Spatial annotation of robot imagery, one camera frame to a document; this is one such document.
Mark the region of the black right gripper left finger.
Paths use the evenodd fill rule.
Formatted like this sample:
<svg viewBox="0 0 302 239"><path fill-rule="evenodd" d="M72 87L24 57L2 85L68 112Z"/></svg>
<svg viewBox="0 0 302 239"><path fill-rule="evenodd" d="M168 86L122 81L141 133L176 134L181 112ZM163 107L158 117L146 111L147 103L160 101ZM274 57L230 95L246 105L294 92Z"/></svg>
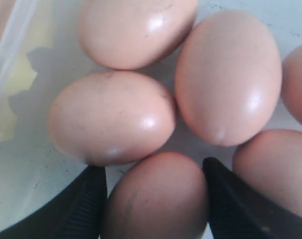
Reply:
<svg viewBox="0 0 302 239"><path fill-rule="evenodd" d="M0 239L97 239L107 200L104 167L87 167L55 198L0 232Z"/></svg>

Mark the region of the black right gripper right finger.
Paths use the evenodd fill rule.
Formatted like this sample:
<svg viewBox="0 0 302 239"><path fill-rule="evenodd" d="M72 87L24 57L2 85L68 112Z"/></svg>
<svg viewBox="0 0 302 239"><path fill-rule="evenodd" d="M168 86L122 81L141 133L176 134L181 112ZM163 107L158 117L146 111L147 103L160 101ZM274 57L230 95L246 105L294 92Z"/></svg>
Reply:
<svg viewBox="0 0 302 239"><path fill-rule="evenodd" d="M302 218L259 194L218 159L203 160L215 239L302 239Z"/></svg>

